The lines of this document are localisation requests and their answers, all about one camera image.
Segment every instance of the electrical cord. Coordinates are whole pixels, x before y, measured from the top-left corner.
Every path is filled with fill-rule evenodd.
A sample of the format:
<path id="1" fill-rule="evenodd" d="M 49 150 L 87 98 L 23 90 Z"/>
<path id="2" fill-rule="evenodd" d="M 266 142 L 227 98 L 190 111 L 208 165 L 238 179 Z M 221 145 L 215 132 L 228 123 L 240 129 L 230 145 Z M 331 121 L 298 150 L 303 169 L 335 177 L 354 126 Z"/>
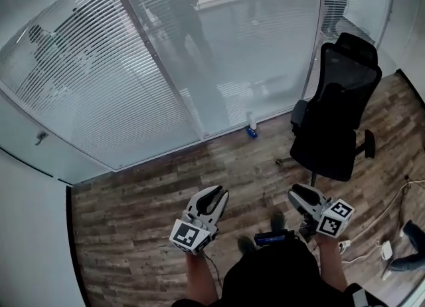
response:
<path id="1" fill-rule="evenodd" d="M 406 175 L 405 177 L 406 180 L 410 179 L 408 175 Z M 357 234 L 354 239 L 351 240 L 351 243 L 355 242 L 357 239 L 359 239 L 359 237 L 361 237 L 362 235 L 364 235 L 370 228 L 372 228 L 374 225 L 376 225 L 376 223 L 388 212 L 388 210 L 391 208 L 391 206 L 394 204 L 394 202 L 397 200 L 398 196 L 403 193 L 402 196 L 402 200 L 404 200 L 405 195 L 407 194 L 407 192 L 404 192 L 404 188 L 407 187 L 410 184 L 417 184 L 419 185 L 421 188 L 425 189 L 425 187 L 423 187 L 421 185 L 421 183 L 425 183 L 425 180 L 421 180 L 421 181 L 408 181 L 406 182 L 404 185 L 401 186 L 401 188 L 397 191 L 397 194 L 392 198 L 390 204 L 388 204 L 388 206 L 385 208 L 385 210 L 370 224 L 368 225 L 365 229 L 363 229 L 359 234 Z M 398 214 L 398 225 L 400 224 L 400 213 L 401 213 L 401 208 L 402 208 L 402 202 L 400 202 L 400 211 Z M 353 263 L 361 258 L 367 258 L 369 257 L 375 250 L 377 247 L 381 247 L 381 245 L 379 245 L 379 242 L 376 241 L 375 242 L 375 248 L 373 248 L 371 251 L 369 251 L 367 254 L 365 255 L 361 255 L 358 256 L 356 258 L 354 258 L 353 260 L 350 261 L 343 261 L 343 263 Z"/>
<path id="2" fill-rule="evenodd" d="M 211 262 L 211 264 L 214 266 L 215 272 L 217 274 L 217 281 L 218 284 L 220 285 L 221 289 L 223 289 L 223 285 L 221 283 L 221 279 L 220 279 L 220 272 L 218 271 L 217 266 L 215 265 L 214 261 L 211 260 L 211 258 L 204 252 L 205 257 Z"/>

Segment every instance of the black office chair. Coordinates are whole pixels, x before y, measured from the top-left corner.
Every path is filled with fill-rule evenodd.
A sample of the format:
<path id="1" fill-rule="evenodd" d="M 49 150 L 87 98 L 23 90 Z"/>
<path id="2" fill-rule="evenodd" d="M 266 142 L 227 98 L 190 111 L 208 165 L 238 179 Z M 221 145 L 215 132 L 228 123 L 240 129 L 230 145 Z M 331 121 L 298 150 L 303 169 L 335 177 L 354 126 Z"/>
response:
<path id="1" fill-rule="evenodd" d="M 319 86 L 309 101 L 300 100 L 291 117 L 296 135 L 291 156 L 316 174 L 349 181 L 356 155 L 375 156 L 375 137 L 365 131 L 356 148 L 356 133 L 371 94 L 382 77 L 376 48 L 343 33 L 335 44 L 321 48 Z"/>

